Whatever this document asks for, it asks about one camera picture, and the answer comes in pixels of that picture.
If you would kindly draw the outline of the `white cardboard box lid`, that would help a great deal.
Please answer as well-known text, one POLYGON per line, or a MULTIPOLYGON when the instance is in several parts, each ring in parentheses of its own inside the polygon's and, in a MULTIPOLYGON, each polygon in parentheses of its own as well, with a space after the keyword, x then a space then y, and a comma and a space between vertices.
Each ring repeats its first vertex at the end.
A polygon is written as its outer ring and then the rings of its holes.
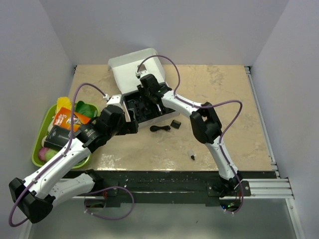
MULTIPOLYGON (((136 119, 134 116, 134 112, 130 112, 126 109, 123 103, 123 95, 138 90, 137 86, 140 84, 140 80, 136 78, 136 71, 138 70, 139 65, 144 59, 154 55, 157 55, 157 51, 153 48, 147 48, 144 50, 125 54, 119 57, 111 58, 108 61, 108 69, 112 70, 113 72, 116 85, 122 95, 123 109, 125 109, 125 111, 128 113, 130 121, 136 119)), ((142 126, 139 125, 139 127, 145 127, 156 123, 159 122, 152 122, 142 126)))

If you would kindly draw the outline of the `small oil bottle black cap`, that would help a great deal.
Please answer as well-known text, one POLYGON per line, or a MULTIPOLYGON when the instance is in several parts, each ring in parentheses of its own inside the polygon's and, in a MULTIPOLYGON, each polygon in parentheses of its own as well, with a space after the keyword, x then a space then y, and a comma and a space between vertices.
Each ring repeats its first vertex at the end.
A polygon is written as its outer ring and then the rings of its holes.
POLYGON ((189 150, 188 152, 187 152, 187 154, 188 154, 188 156, 194 161, 195 160, 195 154, 194 154, 194 152, 192 151, 192 150, 189 150))

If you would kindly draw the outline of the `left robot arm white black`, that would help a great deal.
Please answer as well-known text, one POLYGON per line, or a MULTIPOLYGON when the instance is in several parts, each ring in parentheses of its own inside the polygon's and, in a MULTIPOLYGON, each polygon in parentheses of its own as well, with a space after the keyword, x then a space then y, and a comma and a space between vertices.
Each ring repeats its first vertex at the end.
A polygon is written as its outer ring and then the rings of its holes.
POLYGON ((77 163, 105 145, 116 135, 138 132, 135 118, 126 121, 121 107, 109 105, 101 114, 82 124, 73 132, 67 144, 44 166, 25 177, 14 178, 9 190, 14 202, 9 215, 9 225, 16 227, 12 218, 19 208, 26 219, 35 224, 47 217, 57 205, 81 194, 99 195, 105 190, 104 179, 94 170, 60 183, 77 163))

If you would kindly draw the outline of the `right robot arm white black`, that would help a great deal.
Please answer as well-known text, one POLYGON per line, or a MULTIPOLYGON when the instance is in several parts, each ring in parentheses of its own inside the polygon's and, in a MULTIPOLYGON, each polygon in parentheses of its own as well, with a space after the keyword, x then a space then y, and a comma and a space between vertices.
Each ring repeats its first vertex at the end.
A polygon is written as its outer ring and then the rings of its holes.
POLYGON ((222 190, 226 195, 232 196, 240 190, 244 196, 242 176, 235 166, 223 141, 225 130, 214 109, 209 102, 204 104, 190 101, 181 97, 166 83, 160 84, 150 73, 136 73, 140 81, 138 90, 152 103, 172 109, 190 120, 194 137, 204 144, 211 153, 219 171, 222 190))

